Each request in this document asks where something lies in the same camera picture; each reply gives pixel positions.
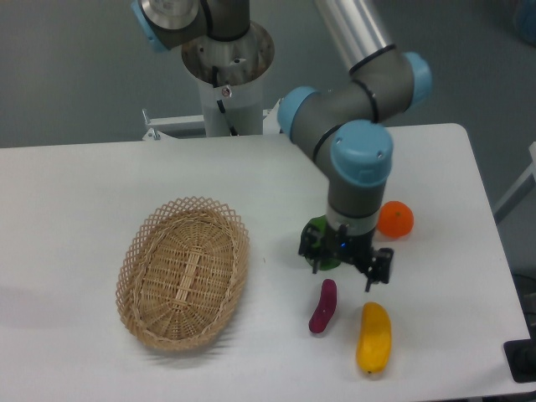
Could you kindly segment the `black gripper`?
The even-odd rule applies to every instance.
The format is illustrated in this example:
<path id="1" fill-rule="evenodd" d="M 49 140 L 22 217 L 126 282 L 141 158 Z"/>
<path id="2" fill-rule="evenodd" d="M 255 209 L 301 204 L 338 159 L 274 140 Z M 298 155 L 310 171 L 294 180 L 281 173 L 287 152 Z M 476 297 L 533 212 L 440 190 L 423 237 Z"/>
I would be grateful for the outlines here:
<path id="1" fill-rule="evenodd" d="M 373 249 L 375 229 L 360 235 L 350 235 L 345 229 L 335 230 L 325 221 L 308 221 L 300 236 L 298 255 L 305 258 L 312 273 L 329 270 L 329 260 L 363 268 L 366 276 L 365 292 L 372 285 L 389 284 L 394 250 Z"/>

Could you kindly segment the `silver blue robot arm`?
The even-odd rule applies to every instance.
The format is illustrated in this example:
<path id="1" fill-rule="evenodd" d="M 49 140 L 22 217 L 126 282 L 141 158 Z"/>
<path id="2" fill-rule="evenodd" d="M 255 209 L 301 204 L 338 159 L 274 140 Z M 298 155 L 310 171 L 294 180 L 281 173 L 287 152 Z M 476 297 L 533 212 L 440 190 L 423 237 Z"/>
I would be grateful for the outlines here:
<path id="1" fill-rule="evenodd" d="M 208 136 L 262 133 L 262 80 L 275 45 L 248 2 L 135 1 L 131 8 L 156 51 L 180 49 Z M 394 253 L 372 246 L 394 148 L 383 123 L 429 96 L 430 68 L 397 49 L 372 2 L 319 1 L 317 9 L 349 82 L 328 93 L 296 88 L 277 108 L 281 130 L 328 180 L 326 225 L 304 228 L 299 253 L 314 269 L 338 260 L 369 285 L 388 283 Z"/>

